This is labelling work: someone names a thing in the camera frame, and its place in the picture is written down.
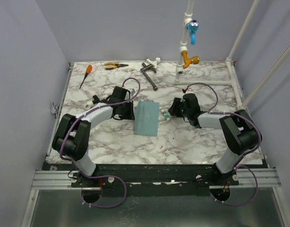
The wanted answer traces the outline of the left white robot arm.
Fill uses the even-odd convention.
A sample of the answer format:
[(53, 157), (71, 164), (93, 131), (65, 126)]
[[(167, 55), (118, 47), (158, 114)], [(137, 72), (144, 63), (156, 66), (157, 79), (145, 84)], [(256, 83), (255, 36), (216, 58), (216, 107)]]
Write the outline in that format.
[(92, 108), (78, 115), (62, 116), (52, 142), (52, 148), (61, 154), (63, 159), (69, 159), (81, 172), (82, 181), (89, 187), (98, 183), (99, 176), (95, 172), (96, 164), (88, 155), (89, 136), (92, 128), (105, 120), (134, 120), (133, 88), (125, 89), (116, 86), (113, 93), (106, 99), (95, 99)]

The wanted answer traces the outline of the teal paper envelope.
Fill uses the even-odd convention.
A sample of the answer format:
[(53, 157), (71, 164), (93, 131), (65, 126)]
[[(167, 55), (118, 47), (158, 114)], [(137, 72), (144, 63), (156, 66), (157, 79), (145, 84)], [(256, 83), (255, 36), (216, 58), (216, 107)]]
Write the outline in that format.
[(159, 103), (140, 101), (135, 110), (134, 131), (136, 135), (157, 137)]

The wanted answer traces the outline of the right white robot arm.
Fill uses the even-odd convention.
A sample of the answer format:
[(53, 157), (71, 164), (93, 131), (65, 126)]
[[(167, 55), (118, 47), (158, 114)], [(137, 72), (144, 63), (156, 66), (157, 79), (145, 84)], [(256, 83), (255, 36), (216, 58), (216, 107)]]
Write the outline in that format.
[(211, 180), (222, 185), (247, 154), (255, 151), (262, 142), (262, 135), (245, 110), (233, 113), (204, 112), (195, 94), (175, 98), (168, 110), (171, 116), (182, 117), (196, 128), (222, 130), (227, 148), (222, 157), (213, 165)]

